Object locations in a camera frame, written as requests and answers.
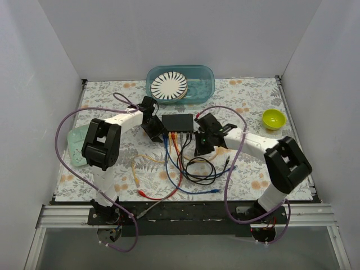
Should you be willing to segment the black network switch box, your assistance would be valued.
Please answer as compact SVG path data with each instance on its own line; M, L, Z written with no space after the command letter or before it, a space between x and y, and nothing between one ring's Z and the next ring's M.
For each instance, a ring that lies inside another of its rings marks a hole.
M192 133L194 120L192 114L164 114L161 121L168 132Z

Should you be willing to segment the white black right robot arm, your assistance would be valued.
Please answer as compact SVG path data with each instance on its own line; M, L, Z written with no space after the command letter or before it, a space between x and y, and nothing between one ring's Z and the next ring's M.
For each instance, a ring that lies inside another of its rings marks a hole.
M247 133L234 124L221 125L211 113L202 117L197 115L195 122L199 125L196 155L205 155L215 147L223 147L240 150L266 164L271 183L240 215L246 221L270 222L275 217L274 209L281 206L288 194L312 172L312 166L292 137L273 139Z

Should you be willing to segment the yellow ethernet cable short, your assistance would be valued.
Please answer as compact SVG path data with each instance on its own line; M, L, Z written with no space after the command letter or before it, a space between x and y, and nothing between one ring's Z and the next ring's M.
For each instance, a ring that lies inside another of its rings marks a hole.
M164 163L164 160L156 160L146 155L135 156L131 162L131 170L136 187L140 187L140 179L136 173L137 169L153 172L155 169L159 169Z

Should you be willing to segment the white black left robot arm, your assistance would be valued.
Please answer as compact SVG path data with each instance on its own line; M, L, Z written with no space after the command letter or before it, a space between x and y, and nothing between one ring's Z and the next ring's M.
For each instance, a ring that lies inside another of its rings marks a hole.
M82 147L82 157L86 159L93 173L94 185L98 188L92 206L101 210L100 218L108 225L115 224L120 212L113 207L118 199L115 191L114 164L120 151L121 136L140 126L153 142L161 142L164 125L154 114L157 101L149 96L139 105L130 104L126 110L105 120L92 119Z

